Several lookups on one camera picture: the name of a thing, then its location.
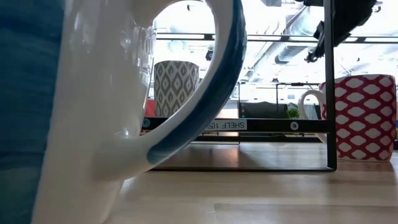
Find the metal shelf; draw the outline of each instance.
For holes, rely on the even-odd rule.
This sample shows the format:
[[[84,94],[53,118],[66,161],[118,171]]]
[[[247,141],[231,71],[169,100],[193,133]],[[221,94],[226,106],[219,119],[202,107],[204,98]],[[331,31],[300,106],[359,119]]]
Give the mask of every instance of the metal shelf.
[[[167,118],[147,117],[144,119],[142,130],[153,130],[160,126]],[[330,133],[328,121],[302,120],[302,119],[215,119],[225,121],[229,127],[237,123],[246,123],[245,129],[233,129],[220,127],[219,129],[207,129],[206,131],[228,132],[260,132],[260,133]]]
[[[327,135],[327,165],[319,168],[215,168],[215,167],[169,167],[169,168],[155,168],[153,170],[162,171],[205,171],[205,172],[223,172],[223,171],[238,171],[238,172],[328,172],[337,169],[337,155],[336,155],[336,126],[335,126],[335,74],[334,74],[334,53],[333,53],[333,9],[334,0],[324,0],[325,12],[325,75],[326,75],[326,103],[328,120],[290,120],[290,119],[239,119],[246,120],[246,131],[259,131],[270,133],[328,133]],[[172,36],[178,34],[158,34],[158,40],[172,40]],[[273,41],[273,42],[316,42],[313,37],[294,37],[294,36],[260,36],[249,35],[248,41]],[[364,37],[352,37],[347,42],[357,44],[371,44],[366,41]],[[193,40],[214,40],[213,34],[197,34]],[[398,39],[391,39],[393,43],[398,42]],[[383,41],[383,44],[388,44],[389,41]],[[143,129],[153,129],[161,125],[166,118],[146,118]]]

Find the wooden table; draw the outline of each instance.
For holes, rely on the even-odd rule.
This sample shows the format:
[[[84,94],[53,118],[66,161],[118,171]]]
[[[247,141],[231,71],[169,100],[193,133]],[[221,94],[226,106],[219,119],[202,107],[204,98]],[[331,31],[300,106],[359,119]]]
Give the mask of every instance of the wooden table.
[[[397,223],[397,170],[395,153],[334,173],[148,172],[125,181],[107,223]]]

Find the white mug handle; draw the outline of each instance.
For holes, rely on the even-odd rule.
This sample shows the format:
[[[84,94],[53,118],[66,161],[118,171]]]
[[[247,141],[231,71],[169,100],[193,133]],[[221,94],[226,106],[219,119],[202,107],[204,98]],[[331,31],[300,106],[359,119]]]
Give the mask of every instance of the white mug handle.
[[[168,2],[176,0],[162,0],[164,6]],[[104,143],[94,157],[97,178],[127,179],[155,167],[191,143],[227,102],[246,53],[243,6],[241,0],[206,2],[214,15],[216,41],[205,78],[187,102],[159,127],[137,138]]]
[[[307,114],[305,113],[304,110],[304,100],[305,97],[308,95],[313,95],[317,98],[318,102],[319,102],[319,106],[321,107],[322,104],[326,104],[326,96],[325,94],[323,94],[322,92],[318,91],[318,90],[309,90],[306,91],[301,97],[300,99],[298,99],[298,111],[300,112],[300,115],[303,119],[308,119]],[[327,144],[327,139],[326,139],[326,134],[315,134],[319,140],[321,140],[321,142],[323,144]]]

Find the blue mug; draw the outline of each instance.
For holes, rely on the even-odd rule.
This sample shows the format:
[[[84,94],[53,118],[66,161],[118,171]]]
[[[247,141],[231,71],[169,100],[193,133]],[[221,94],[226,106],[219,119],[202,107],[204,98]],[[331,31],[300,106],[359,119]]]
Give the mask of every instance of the blue mug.
[[[198,136],[242,68],[241,0],[206,0],[216,47],[205,79],[139,137],[154,19],[176,0],[25,0],[0,4],[0,223],[100,224],[125,179]]]

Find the red and white mug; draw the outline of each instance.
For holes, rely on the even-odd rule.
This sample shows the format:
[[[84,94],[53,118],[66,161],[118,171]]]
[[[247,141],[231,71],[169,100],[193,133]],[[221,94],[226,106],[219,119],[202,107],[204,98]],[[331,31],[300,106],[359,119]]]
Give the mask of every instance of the red and white mug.
[[[303,119],[304,99],[317,98],[326,119],[326,87],[305,92],[298,101]],[[336,146],[339,159],[388,162],[396,135],[396,83],[391,75],[356,75],[335,79]],[[317,134],[326,144],[326,134]]]

